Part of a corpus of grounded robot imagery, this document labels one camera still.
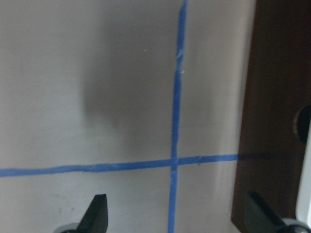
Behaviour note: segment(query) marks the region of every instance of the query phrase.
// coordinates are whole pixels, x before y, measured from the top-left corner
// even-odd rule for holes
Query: wall surface
[[[0,167],[169,159],[181,0],[1,0]],[[254,0],[189,0],[179,157],[237,153]],[[176,232],[232,233],[236,162],[179,168]],[[170,168],[0,178],[0,232],[165,233]]]

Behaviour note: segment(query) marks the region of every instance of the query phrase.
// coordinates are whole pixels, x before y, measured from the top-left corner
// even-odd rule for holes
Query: blue painter's tape
[[[186,157],[186,158],[179,158],[178,165],[234,161],[237,159],[238,159],[237,154]],[[71,166],[57,166],[57,167],[37,168],[37,169],[7,168],[7,169],[0,169],[0,177],[48,175],[48,174],[58,174],[75,171],[76,172],[126,171],[135,169],[166,167],[172,166],[172,164],[173,163],[171,159],[166,159],[166,160],[155,160],[155,161],[123,163],[123,164],[71,165]]]
[[[174,79],[173,92],[173,120],[172,120],[172,148],[171,148],[171,186],[169,199],[169,219],[168,233],[175,231],[175,210],[176,210],[176,194],[178,180],[178,156],[177,145],[179,138],[179,119],[180,119],[180,96],[181,96],[181,67],[184,59],[186,18],[187,18],[188,0],[184,0],[179,11],[178,19],[178,35],[177,35],[177,51],[176,51],[176,72]]]
[[[237,159],[238,159],[237,154],[196,156],[196,157],[180,158],[178,159],[178,165],[213,163],[213,162],[221,162],[221,161],[234,161]]]
[[[72,165],[37,169],[0,169],[0,177],[47,175],[66,172],[109,172],[171,166],[171,159],[122,164]]]

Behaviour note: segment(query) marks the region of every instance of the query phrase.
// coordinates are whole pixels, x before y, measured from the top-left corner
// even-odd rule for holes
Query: vertical tape line
[[[173,120],[172,120],[172,148],[171,148],[171,186],[169,200],[169,219],[168,233],[174,233],[175,230],[175,210],[176,210],[176,194],[178,179],[178,156],[177,145],[179,138],[179,118],[180,118],[180,94],[181,94],[181,68],[184,59],[186,17],[187,17],[188,0],[184,0],[179,11],[178,34],[177,34],[177,51],[176,51],[176,72],[174,79],[173,92]]]

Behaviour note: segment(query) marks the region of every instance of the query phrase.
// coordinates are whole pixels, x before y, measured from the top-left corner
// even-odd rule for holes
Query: white object
[[[307,140],[304,163],[298,192],[296,217],[311,227],[311,127]]]

